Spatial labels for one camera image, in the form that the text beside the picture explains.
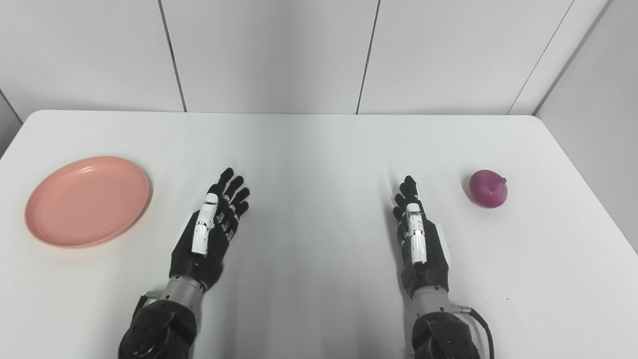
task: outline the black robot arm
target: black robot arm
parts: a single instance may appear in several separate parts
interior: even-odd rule
[[[161,292],[143,295],[119,345],[119,359],[187,359],[197,336],[195,309],[221,276],[223,258],[248,210],[241,176],[227,169],[211,186],[171,255],[169,281]]]
[[[417,184],[407,176],[399,189],[392,212],[399,221],[397,238],[404,266],[401,282],[417,309],[412,329],[415,358],[480,359],[469,326],[455,315],[469,308],[450,303],[449,265],[436,225],[427,219],[419,199]],[[489,338],[493,358],[490,333]]]

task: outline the table surface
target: table surface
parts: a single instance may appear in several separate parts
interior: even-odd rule
[[[144,216],[95,247],[35,240],[31,192],[96,155],[147,171]],[[196,359],[409,354],[391,214],[406,174],[445,230],[450,299],[487,319],[499,358],[635,356],[638,256],[537,118],[84,111],[36,112],[0,160],[3,355],[114,358],[138,297],[167,282],[187,212],[228,166],[251,209],[204,297]],[[464,192],[483,168],[508,179],[499,208]]]

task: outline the white wall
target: white wall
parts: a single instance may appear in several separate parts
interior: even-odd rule
[[[39,109],[182,111],[160,8],[142,0],[0,1],[0,88]]]
[[[163,0],[189,111],[357,109],[377,0]]]
[[[360,113],[531,114],[605,2],[382,0]]]
[[[189,111],[354,113],[377,18],[360,112],[447,114],[531,114],[604,3],[163,0]],[[22,119],[183,110],[157,0],[4,0],[0,49]]]
[[[638,2],[614,0],[538,116],[638,250]]]
[[[0,93],[0,157],[13,140],[22,123]]]

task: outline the red onion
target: red onion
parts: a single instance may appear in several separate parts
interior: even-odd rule
[[[477,171],[470,178],[470,192],[481,206],[495,208],[507,198],[507,180],[489,169]]]

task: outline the black cable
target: black cable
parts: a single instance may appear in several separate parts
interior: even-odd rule
[[[474,320],[476,320],[483,329],[485,329],[485,333],[487,334],[487,345],[489,346],[489,359],[494,359],[494,340],[492,339],[492,332],[489,330],[487,322],[476,310],[474,310],[474,308],[470,310],[468,315],[474,318]]]

